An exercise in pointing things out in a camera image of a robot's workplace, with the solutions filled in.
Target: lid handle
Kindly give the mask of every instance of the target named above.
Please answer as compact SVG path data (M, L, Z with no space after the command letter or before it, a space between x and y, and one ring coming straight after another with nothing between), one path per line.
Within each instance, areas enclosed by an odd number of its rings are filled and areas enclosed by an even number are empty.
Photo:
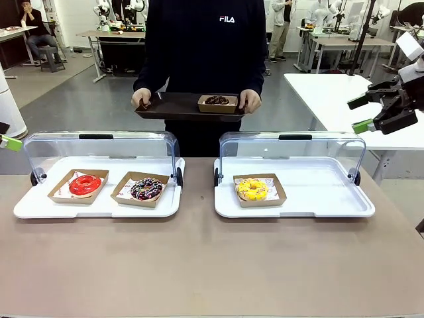
M112 134L79 134L79 139L112 140Z
M311 134L281 134L278 140L312 140Z

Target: red frosted donut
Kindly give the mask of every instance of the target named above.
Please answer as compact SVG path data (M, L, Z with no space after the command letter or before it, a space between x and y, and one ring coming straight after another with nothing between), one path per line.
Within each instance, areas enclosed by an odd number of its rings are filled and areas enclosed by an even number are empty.
M91 197L99 189L101 180L95 176L81 176L74 179L69 185L69 191L76 197Z

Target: white tray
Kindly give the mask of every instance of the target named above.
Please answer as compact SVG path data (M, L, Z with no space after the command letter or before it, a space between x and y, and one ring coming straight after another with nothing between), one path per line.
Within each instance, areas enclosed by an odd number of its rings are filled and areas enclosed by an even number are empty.
M222 182L215 187L215 209L223 217L370 217L375 207L348 172L328 157L288 159L223 158ZM219 167L219 159L214 169ZM275 174L287 195L279 207L242 208L233 176Z
M185 162L180 158L176 167L184 173ZM71 169L109 170L109 179L99 196L91 205L59 204L47 197L53 187ZM111 198L112 191L128 171L163 174L170 176L170 158L110 159L108 157L65 157L57 161L49 171L46 180L32 187L16 204L15 216L21 219L74 218L74 217L168 217L180 206L182 189L170 178L156 208L136 207L118 204Z

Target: yellow frosted donut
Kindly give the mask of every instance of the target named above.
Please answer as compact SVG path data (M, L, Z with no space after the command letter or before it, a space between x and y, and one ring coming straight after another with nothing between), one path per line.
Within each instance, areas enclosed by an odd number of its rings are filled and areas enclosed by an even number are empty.
M258 179L244 179L237 187L238 195L245 201L263 201L268 193L268 186Z

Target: food box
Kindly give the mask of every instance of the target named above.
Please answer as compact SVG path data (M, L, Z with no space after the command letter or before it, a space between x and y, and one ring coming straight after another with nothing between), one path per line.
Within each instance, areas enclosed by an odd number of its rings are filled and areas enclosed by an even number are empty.
M131 198L124 198L124 196L126 196L125 191L130 191L131 190L131 180L132 181L140 181L144 178L154 178L159 180L160 182L162 182L162 192L160 192L160 194L158 195L158 199L156 201L140 201L137 200L135 198L133 198L131 196L131 194L129 194L129 197ZM170 177L169 176L163 176L160 174L145 174L143 172L128 172L123 178L122 180L118 183L118 185L116 186L116 188L113 190L111 197L112 199L114 199L116 202L120 203L120 204L127 204L127 205L136 205L139 207L151 207L151 208L155 208L156 205L158 204L160 197L162 196L162 194L164 194L164 191L166 189L166 185L169 182Z
M276 207L282 205L287 199L284 188L275 174L246 174L234 176L233 179L236 196L240 201L241 207ZM268 186L267 198L263 201L245 201L242 199L237 191L237 186L242 179L259 179L260 181L264 181Z
M78 198L78 197L56 197L54 194L63 187L66 183L70 183L70 180L73 178L76 172L81 172L82 175L91 175L103 179L100 187L93 192L91 197ZM107 178L109 176L108 170L86 170L86 169L72 169L69 171L66 176L64 176L58 184L53 188L53 190L47 195L52 201L56 203L75 203L75 204L92 204L96 197L99 195L100 191L103 189L107 183Z
M208 105L206 104L206 99L219 96L224 97L229 100L229 103L226 105L214 104ZM237 106L239 106L239 99L237 96L224 96L224 95L202 95L197 102L199 105L199 110L202 113L221 113L221 114L234 114Z

